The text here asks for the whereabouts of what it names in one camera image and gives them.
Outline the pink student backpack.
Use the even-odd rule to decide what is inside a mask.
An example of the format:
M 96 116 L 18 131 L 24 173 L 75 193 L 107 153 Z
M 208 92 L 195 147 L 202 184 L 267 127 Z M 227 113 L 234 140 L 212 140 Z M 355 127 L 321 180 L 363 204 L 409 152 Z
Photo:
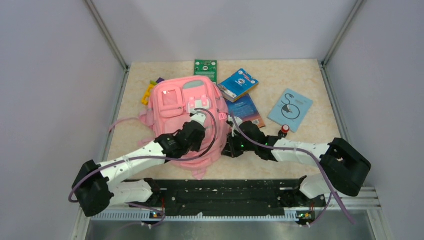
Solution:
M 136 120 L 159 137 L 180 129 L 190 120 L 190 113 L 196 108 L 208 110 L 204 123 L 205 138 L 200 148 L 208 152 L 199 159 L 174 161 L 173 165 L 191 171 L 195 179 L 201 180 L 207 168 L 221 157 L 227 134 L 231 131 L 227 124 L 229 109 L 215 83 L 206 76 L 164 80 L 152 88 L 147 109 Z

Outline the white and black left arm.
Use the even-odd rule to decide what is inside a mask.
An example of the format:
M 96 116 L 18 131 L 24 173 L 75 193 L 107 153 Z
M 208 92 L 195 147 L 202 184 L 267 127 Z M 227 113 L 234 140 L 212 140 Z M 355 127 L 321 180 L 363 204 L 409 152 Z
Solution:
M 206 129 L 198 120 L 183 124 L 175 133 L 162 134 L 140 149 L 117 159 L 95 163 L 85 162 L 73 184 L 71 196 L 76 197 L 86 217 L 100 214 L 109 206 L 143 201 L 154 207 L 160 202 L 159 191 L 143 181 L 126 182 L 136 173 L 168 161 L 184 161 L 189 152 L 199 152 Z

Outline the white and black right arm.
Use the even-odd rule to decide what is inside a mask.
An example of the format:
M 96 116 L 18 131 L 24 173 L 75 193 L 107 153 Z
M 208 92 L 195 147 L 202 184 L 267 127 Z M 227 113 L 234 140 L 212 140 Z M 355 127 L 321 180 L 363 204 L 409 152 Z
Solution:
M 371 163 L 343 138 L 330 143 L 291 141 L 283 136 L 265 135 L 251 121 L 228 120 L 231 132 L 222 151 L 224 156 L 238 158 L 253 152 L 264 161 L 297 163 L 319 169 L 316 175 L 300 179 L 293 192 L 299 206 L 307 206 L 313 198 L 324 194 L 359 195 L 372 168 Z

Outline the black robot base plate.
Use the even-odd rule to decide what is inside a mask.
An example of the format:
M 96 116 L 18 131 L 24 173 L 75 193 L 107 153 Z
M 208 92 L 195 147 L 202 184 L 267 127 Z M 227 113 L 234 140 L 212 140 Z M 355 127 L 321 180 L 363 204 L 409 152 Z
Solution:
M 153 192 L 146 205 L 164 210 L 167 217 L 283 216 L 291 208 L 326 205 L 324 195 L 304 196 L 296 179 L 145 181 Z

